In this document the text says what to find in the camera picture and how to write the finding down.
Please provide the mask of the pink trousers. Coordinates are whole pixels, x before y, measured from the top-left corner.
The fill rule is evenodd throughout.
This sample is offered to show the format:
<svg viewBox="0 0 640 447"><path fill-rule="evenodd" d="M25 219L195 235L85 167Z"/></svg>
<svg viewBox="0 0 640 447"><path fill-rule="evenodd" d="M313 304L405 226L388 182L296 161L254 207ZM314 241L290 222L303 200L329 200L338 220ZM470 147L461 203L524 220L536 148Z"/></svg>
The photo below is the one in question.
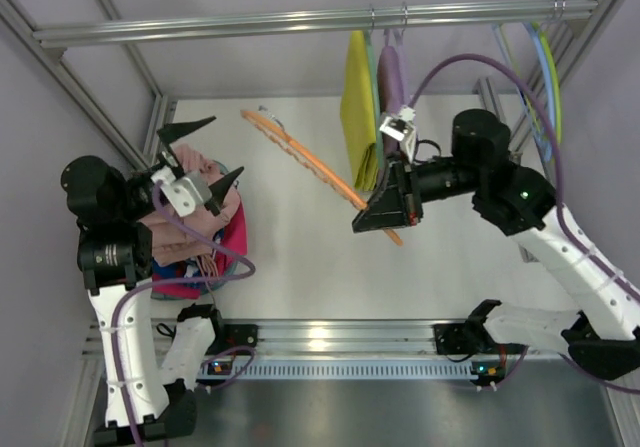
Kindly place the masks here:
<svg viewBox="0 0 640 447"><path fill-rule="evenodd" d="M223 177L216 162L207 159L187 144L178 145L174 152L185 171L198 171L208 184L213 184ZM214 215L204 206L199 206L191 215L185 217L183 222L185 226L213 239L216 233L231 222L240 205L241 197L237 189L232 187L226 194L218 215ZM152 232L152 255L159 266L166 267L180 261L195 259L206 275L217 274L211 247L186 234L158 212L147 215L141 222Z"/></svg>

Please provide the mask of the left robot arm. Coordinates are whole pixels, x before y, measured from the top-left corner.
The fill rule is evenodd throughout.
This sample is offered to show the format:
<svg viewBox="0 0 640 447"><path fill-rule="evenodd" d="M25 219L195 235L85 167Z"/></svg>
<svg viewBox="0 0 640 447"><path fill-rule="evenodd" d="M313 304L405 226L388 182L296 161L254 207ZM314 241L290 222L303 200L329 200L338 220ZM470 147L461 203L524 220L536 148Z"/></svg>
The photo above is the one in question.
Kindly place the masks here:
<svg viewBox="0 0 640 447"><path fill-rule="evenodd" d="M85 155L62 171L60 185L79 230L76 261L98 323L107 405L97 446L142 446L185 437L195 429L197 376L222 334L214 304L182 309L169 350L158 357L151 321L155 291L176 286L198 296L235 279L217 255L238 263L227 229L241 201L237 171L183 143L208 118L158 130L159 153L146 170L124 175Z"/></svg>

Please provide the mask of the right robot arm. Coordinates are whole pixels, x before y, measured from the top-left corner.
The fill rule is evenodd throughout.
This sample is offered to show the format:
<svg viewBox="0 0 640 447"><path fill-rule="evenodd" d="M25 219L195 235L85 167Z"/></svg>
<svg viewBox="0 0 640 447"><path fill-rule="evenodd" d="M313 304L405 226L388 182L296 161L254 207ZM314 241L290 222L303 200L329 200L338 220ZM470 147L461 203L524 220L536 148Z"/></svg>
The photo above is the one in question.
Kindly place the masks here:
<svg viewBox="0 0 640 447"><path fill-rule="evenodd" d="M423 204L470 194L474 211L531 253L576 304L551 311L484 300L446 336L440 354L519 345L556 352L602 381L638 369L638 302L620 287L623 276L597 259L597 248L571 232L573 218L553 185L511 160L509 128L489 111L465 110L454 118L450 156L418 162L414 118L414 109L404 106L382 121L382 135L399 148L387 155L353 231L413 227Z"/></svg>

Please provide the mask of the orange hanger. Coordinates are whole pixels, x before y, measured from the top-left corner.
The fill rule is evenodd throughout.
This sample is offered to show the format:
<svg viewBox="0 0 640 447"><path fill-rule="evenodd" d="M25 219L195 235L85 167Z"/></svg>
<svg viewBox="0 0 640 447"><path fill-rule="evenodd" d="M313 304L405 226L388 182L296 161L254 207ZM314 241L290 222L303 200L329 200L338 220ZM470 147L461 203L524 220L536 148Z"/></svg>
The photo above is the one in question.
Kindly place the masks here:
<svg viewBox="0 0 640 447"><path fill-rule="evenodd" d="M266 138L278 145L300 165L312 172L316 178L329 185L356 210L364 210L367 205L366 201L329 166L292 137L269 110L242 110L241 117L261 131Z"/></svg>

